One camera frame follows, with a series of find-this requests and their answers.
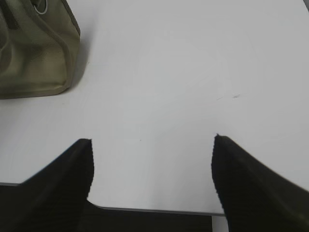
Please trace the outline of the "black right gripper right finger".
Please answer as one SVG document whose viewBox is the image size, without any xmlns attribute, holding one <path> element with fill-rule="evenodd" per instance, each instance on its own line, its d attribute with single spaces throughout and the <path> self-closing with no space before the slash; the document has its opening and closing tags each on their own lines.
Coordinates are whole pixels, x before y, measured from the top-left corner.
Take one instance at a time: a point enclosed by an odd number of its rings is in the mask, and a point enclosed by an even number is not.
<svg viewBox="0 0 309 232">
<path fill-rule="evenodd" d="M 216 135 L 211 174 L 231 232 L 307 232 L 309 193 Z"/>
</svg>

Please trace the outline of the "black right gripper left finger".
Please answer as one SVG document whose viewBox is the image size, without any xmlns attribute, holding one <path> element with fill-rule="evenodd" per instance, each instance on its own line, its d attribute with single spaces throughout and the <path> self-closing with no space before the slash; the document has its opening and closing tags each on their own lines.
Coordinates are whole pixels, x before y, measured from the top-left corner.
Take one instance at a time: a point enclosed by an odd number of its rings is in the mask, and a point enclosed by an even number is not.
<svg viewBox="0 0 309 232">
<path fill-rule="evenodd" d="M 76 231 L 93 177 L 92 141 L 79 139 L 23 183 L 0 187 L 0 230 Z"/>
</svg>

